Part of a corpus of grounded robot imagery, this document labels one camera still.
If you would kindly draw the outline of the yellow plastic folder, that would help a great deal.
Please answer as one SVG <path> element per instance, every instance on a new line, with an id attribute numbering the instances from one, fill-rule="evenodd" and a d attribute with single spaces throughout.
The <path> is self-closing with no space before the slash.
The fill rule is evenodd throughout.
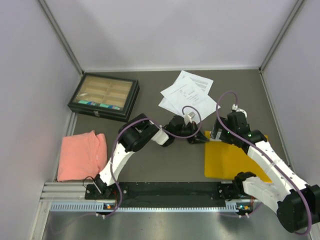
<path id="1" fill-rule="evenodd" d="M 252 172 L 262 181 L 272 181 L 261 167 L 241 148 L 221 141 L 204 144 L 204 176 L 211 179 L 233 180 L 240 172 Z"/>

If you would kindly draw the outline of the black compartment display box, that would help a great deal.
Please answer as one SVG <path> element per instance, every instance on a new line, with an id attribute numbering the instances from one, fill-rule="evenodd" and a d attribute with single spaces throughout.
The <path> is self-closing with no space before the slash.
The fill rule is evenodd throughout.
<path id="1" fill-rule="evenodd" d="M 84 73 L 73 93 L 68 107 L 77 114 L 127 122 L 140 90 L 137 79 L 125 79 Z M 97 105 L 79 104 L 78 101 L 93 101 Z M 116 105 L 121 110 L 100 107 L 100 104 Z"/>

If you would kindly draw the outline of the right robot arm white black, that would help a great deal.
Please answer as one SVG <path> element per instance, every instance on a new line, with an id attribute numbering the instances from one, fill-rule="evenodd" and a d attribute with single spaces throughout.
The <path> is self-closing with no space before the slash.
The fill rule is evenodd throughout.
<path id="1" fill-rule="evenodd" d="M 250 171 L 240 172 L 232 181 L 237 197 L 249 195 L 262 202 L 290 233 L 310 231 L 313 224 L 320 222 L 320 187 L 297 176 L 261 131 L 250 129 L 243 112 L 233 110 L 227 117 L 218 116 L 211 136 L 242 149 L 271 180 L 265 183 Z"/>

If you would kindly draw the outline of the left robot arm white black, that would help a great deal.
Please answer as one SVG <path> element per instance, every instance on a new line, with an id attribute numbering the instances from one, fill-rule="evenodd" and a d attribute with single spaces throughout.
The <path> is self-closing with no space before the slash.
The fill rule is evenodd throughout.
<path id="1" fill-rule="evenodd" d="M 193 121 L 194 117 L 194 112 L 185 116 L 175 115 L 165 126 L 157 126 L 142 113 L 123 125 L 109 161 L 93 179 L 97 194 L 102 198 L 109 198 L 114 191 L 113 185 L 129 158 L 150 141 L 162 147 L 171 145 L 175 139 L 186 139 L 190 144 L 207 143 L 209 139 Z"/>

